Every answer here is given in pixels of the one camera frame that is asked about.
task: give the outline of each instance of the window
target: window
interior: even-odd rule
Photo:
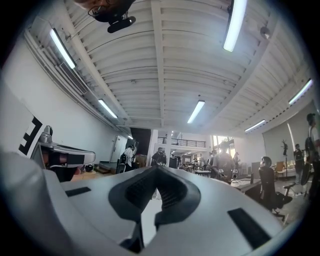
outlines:
[[[213,145],[218,146],[217,136],[212,136],[212,137],[213,137]]]
[[[222,152],[220,149],[220,144],[222,142],[227,142],[229,144],[229,148],[227,150],[227,153],[230,154],[232,156],[232,158],[235,156],[236,148],[235,148],[235,143],[234,143],[233,137],[213,135],[212,141],[213,141],[213,148],[215,150],[217,150],[219,153]]]
[[[218,143],[219,145],[221,142],[228,142],[228,137],[223,137],[223,136],[217,136],[218,137]]]

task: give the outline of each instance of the chair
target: chair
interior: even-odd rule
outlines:
[[[276,174],[276,178],[278,178],[279,175],[284,175],[285,171],[284,171],[284,161],[280,161],[280,162],[276,162],[276,166],[275,166],[275,174]]]
[[[284,186],[286,189],[285,194],[276,192],[275,189],[275,175],[274,170],[270,167],[264,166],[259,169],[262,191],[260,194],[260,204],[266,207],[269,211],[274,210],[276,217],[282,218],[282,221],[285,220],[285,215],[279,214],[279,211],[276,211],[277,208],[281,209],[285,204],[292,201],[292,197],[288,196],[289,189],[295,184],[290,184]]]
[[[121,174],[126,171],[126,164],[125,163],[119,163],[119,165],[116,168],[115,174]]]

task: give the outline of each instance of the white shirt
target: white shirt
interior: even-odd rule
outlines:
[[[316,147],[316,144],[315,144],[315,142],[319,140],[319,133],[316,127],[309,127],[309,136],[311,137],[315,150],[320,152],[320,148]]]
[[[134,156],[134,152],[130,147],[128,147],[123,153],[126,156],[125,163],[132,167],[132,157]]]

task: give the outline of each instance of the black shirt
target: black shirt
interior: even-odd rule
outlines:
[[[303,167],[305,161],[304,161],[304,154],[300,149],[293,152],[294,155],[294,161],[295,161],[295,167]]]

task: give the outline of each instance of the black office chair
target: black office chair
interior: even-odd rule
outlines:
[[[292,201],[292,197],[288,196],[289,189],[293,187],[295,184],[290,184],[288,186],[284,186],[286,189],[285,194],[283,195],[280,192],[276,192],[275,189],[275,175],[274,170],[268,166],[260,167],[259,169],[262,191],[260,194],[260,204],[266,207],[269,211],[272,212],[274,210],[276,217],[285,220],[285,215],[279,214],[279,211],[276,209],[282,209],[285,204],[288,204]]]

